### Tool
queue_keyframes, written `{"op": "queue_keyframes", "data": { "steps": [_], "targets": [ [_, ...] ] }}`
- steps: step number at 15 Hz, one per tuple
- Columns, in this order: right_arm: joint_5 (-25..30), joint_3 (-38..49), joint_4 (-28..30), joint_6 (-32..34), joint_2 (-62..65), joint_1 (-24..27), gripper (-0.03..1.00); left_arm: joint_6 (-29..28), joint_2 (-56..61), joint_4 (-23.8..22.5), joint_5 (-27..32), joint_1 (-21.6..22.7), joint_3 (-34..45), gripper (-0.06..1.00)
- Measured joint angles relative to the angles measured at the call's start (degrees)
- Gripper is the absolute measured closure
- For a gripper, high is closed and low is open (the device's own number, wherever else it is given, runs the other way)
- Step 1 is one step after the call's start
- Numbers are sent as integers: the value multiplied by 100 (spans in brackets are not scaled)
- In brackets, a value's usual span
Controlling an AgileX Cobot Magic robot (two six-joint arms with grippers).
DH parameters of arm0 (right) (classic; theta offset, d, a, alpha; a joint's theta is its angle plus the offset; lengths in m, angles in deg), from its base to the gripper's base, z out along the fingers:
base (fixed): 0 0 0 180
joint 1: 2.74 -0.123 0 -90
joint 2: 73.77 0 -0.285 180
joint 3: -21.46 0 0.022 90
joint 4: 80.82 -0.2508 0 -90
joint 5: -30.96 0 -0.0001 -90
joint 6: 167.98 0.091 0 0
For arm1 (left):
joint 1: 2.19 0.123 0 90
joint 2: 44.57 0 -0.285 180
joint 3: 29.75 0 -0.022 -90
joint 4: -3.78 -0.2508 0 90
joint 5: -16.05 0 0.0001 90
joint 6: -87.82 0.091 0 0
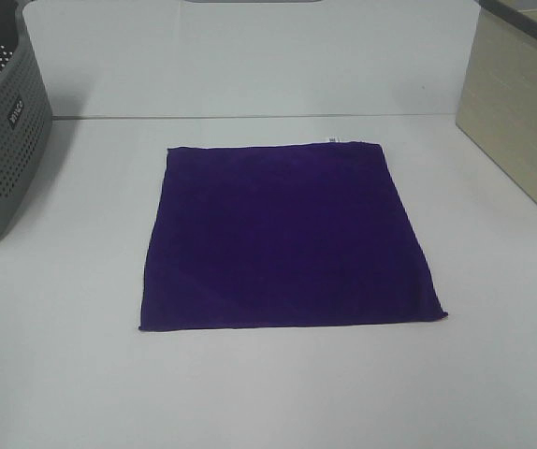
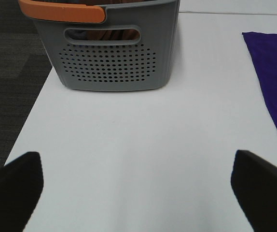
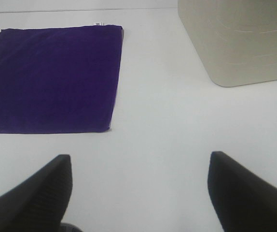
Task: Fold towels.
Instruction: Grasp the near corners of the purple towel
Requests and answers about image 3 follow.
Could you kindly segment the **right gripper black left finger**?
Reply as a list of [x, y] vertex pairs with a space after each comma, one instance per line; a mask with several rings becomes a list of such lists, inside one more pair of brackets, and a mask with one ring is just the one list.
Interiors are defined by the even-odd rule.
[[72, 192], [70, 155], [58, 155], [0, 196], [0, 232], [57, 232]]

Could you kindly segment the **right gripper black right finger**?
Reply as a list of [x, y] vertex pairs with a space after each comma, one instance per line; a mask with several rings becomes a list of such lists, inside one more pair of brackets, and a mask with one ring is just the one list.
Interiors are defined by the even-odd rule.
[[225, 232], [277, 232], [277, 188], [221, 151], [210, 156], [208, 193]]

